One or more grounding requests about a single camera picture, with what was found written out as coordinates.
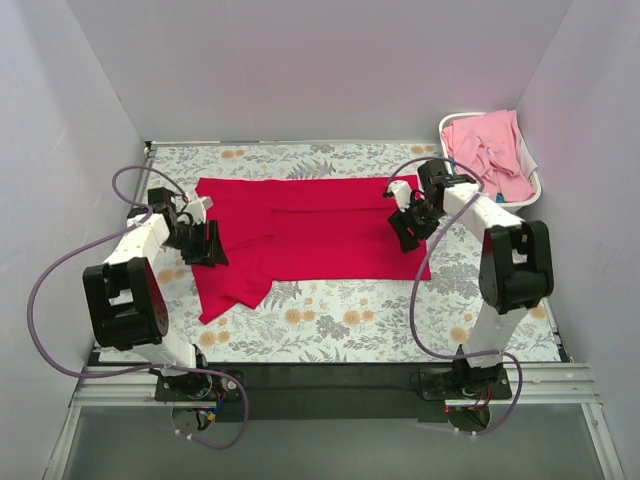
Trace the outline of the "red t shirt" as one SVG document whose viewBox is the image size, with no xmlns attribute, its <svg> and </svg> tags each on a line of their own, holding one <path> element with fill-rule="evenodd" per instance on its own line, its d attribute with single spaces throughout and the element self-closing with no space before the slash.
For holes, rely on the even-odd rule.
<svg viewBox="0 0 640 480">
<path fill-rule="evenodd" d="M 314 180 L 202 178 L 226 266 L 192 269 L 208 324 L 236 304 L 256 308 L 274 282 L 411 281 L 426 246 L 403 252 L 388 219 L 384 177 Z"/>
</svg>

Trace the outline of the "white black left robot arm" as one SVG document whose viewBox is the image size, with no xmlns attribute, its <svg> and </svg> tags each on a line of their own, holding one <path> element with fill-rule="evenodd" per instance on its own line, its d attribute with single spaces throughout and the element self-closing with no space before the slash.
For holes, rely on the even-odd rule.
<svg viewBox="0 0 640 480">
<path fill-rule="evenodd" d="M 161 386 L 189 400 L 225 397 L 227 381 L 211 374 L 199 347 L 170 327 L 168 307 L 153 263 L 163 248 L 188 266 L 215 267 L 228 259 L 218 223 L 207 217 L 213 201 L 195 193 L 177 207 L 175 192 L 159 187 L 127 216 L 127 232 L 100 265 L 82 275 L 98 344 L 141 357 Z"/>
</svg>

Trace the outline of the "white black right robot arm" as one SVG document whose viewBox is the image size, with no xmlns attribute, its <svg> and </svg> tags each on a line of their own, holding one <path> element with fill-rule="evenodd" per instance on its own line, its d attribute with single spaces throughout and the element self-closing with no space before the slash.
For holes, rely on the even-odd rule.
<svg viewBox="0 0 640 480">
<path fill-rule="evenodd" d="M 388 222 L 403 252 L 420 246 L 432 255 L 455 224 L 465 226 L 481 244 L 478 288 L 483 303 L 471 333 L 453 354 L 417 346 L 437 359 L 415 379 L 426 400 L 510 398 L 507 346 L 527 313 L 554 289 L 549 230 L 527 222 L 485 193 L 486 183 L 471 168 L 442 157 L 419 157 L 419 185 L 391 175 L 384 197 L 396 203 Z"/>
</svg>

